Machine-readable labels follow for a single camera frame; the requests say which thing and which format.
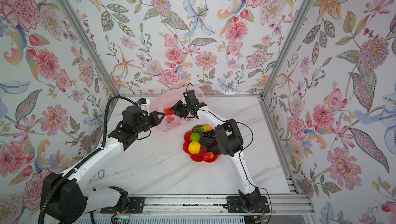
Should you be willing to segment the red chili pepper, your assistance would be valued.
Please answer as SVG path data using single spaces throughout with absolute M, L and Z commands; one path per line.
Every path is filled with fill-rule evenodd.
M 163 109 L 165 116 L 171 116 L 170 110 L 170 108 Z

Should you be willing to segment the pink plastic bag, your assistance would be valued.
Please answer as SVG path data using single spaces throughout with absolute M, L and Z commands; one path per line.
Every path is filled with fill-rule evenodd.
M 197 118 L 196 110 L 193 107 L 200 106 L 204 101 L 205 94 L 201 89 L 187 86 L 160 95 L 150 105 L 150 110 L 165 115 L 158 129 L 170 131 Z

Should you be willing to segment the green yellow mango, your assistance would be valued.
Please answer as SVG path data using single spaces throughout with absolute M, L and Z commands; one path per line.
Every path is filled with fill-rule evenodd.
M 212 130 L 213 130 L 213 128 L 209 125 L 197 125 L 197 126 L 194 126 L 192 129 L 192 131 L 196 132 L 196 133 L 210 132 Z

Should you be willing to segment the yellow lemon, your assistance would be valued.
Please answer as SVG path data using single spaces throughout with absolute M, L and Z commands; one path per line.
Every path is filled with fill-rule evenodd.
M 201 144 L 199 142 L 190 142 L 188 145 L 188 152 L 192 155 L 198 155 L 201 151 Z

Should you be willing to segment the red yellow peach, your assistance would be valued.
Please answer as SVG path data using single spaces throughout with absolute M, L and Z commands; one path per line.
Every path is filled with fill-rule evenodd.
M 203 153 L 202 157 L 204 161 L 210 162 L 214 159 L 215 155 L 213 152 L 205 152 Z

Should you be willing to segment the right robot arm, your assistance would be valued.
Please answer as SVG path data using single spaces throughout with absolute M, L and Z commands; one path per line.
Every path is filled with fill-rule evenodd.
M 240 123 L 232 118 L 225 120 L 215 114 L 207 104 L 199 102 L 194 90 L 184 92 L 183 96 L 185 100 L 179 100 L 170 108 L 170 111 L 180 118 L 202 120 L 214 129 L 219 150 L 227 156 L 237 176 L 241 208 L 252 213 L 254 208 L 260 204 L 262 195 L 259 187 L 253 183 L 253 178 L 244 159 L 244 141 L 238 127 Z

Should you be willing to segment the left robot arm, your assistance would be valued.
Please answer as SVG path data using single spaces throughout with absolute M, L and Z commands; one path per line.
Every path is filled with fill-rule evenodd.
M 116 213 L 130 207 L 128 192 L 117 186 L 101 191 L 84 193 L 90 180 L 112 159 L 125 152 L 142 132 L 158 126 L 166 116 L 163 112 L 147 113 L 139 106 L 129 106 L 123 119 L 111 133 L 104 133 L 102 145 L 76 165 L 63 172 L 50 173 L 42 185 L 38 223 L 49 215 L 62 224 L 72 224 L 83 214 L 100 209 Z

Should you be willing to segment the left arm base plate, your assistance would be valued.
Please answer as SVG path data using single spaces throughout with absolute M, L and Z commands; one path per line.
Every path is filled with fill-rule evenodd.
M 128 196 L 128 201 L 120 200 L 116 206 L 100 209 L 101 214 L 142 214 L 145 197 Z

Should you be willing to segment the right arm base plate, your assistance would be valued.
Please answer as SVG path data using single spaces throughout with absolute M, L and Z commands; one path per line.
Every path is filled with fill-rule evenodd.
M 266 197 L 262 196 L 252 203 L 243 200 L 240 196 L 227 196 L 225 208 L 231 214 L 269 214 L 270 204 Z

